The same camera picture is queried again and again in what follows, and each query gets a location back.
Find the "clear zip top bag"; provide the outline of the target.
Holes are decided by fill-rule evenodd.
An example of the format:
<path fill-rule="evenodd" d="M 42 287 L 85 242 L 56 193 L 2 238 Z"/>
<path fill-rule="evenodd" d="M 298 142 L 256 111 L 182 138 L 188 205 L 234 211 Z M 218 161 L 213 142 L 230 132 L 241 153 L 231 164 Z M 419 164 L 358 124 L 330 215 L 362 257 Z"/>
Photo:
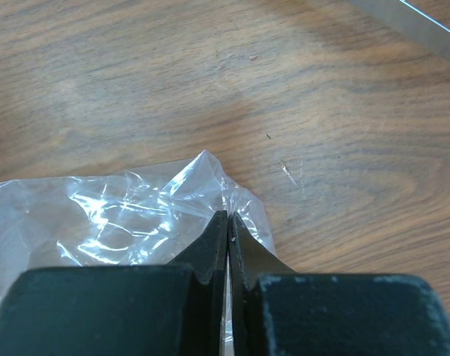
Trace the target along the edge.
<path fill-rule="evenodd" d="M 0 183 L 0 305 L 37 268 L 164 265 L 213 215 L 239 214 L 251 235 L 274 247 L 262 202 L 203 151 L 191 161 L 103 177 L 13 179 Z M 235 355 L 227 250 L 218 355 Z"/>

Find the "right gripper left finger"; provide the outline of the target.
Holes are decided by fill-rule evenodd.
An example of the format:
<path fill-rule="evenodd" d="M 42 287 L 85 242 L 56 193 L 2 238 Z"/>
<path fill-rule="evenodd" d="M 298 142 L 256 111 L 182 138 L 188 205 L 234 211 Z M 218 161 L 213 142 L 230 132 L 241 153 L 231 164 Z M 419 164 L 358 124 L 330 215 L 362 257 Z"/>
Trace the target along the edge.
<path fill-rule="evenodd" d="M 37 268 L 0 305 L 0 355 L 218 355 L 228 215 L 164 265 Z"/>

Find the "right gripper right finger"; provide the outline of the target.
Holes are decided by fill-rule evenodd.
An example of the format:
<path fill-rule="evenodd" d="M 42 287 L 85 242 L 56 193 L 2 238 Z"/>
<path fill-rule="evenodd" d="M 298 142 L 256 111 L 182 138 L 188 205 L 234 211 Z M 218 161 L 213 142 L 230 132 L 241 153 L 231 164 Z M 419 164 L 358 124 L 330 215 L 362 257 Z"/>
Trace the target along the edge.
<path fill-rule="evenodd" d="M 450 355 L 450 319 L 412 274 L 302 274 L 228 221 L 236 355 Z"/>

